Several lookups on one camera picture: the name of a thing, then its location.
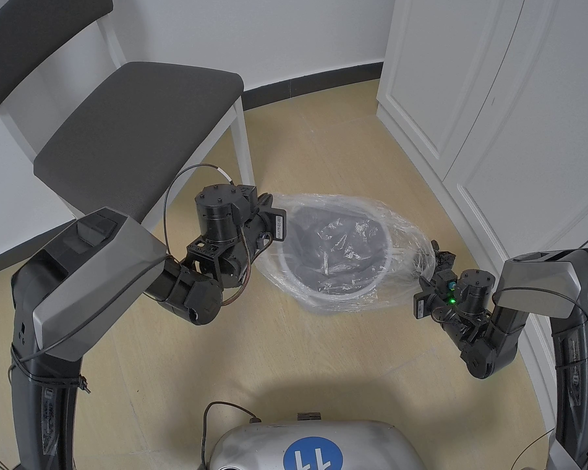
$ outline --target transparent plastic trash bag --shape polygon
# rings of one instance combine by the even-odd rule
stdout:
[[[274,195],[287,211],[284,242],[254,265],[315,313],[413,301],[435,268],[431,242],[382,202],[342,195]]]

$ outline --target logo on robot arm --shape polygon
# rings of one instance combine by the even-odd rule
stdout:
[[[285,470],[342,470],[343,462],[340,448],[322,437],[299,439],[283,455]]]

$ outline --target barcode label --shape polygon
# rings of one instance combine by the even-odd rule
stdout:
[[[276,239],[283,240],[283,216],[276,216]]]

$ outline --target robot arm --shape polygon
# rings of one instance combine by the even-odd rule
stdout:
[[[550,468],[559,468],[555,458],[570,458],[588,470],[588,249],[507,260],[493,295],[494,310],[489,312],[494,282],[487,271],[466,270],[457,277],[443,266],[431,281],[421,279],[423,292],[414,297],[415,317],[431,315],[479,379],[512,362],[529,313],[550,317],[557,377],[552,449],[554,444],[564,449],[559,456],[552,455]]]
[[[211,322],[222,291],[247,282],[266,241],[285,238],[285,211],[253,186],[206,187],[201,236],[175,261],[130,217],[101,209],[73,223],[11,281],[16,308],[12,403],[20,466],[71,470],[74,409],[84,354],[146,292],[193,324]]]

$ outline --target gray seat cushion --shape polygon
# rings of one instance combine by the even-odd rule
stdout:
[[[42,148],[35,176],[85,214],[141,222],[243,90],[236,73],[127,63]]]

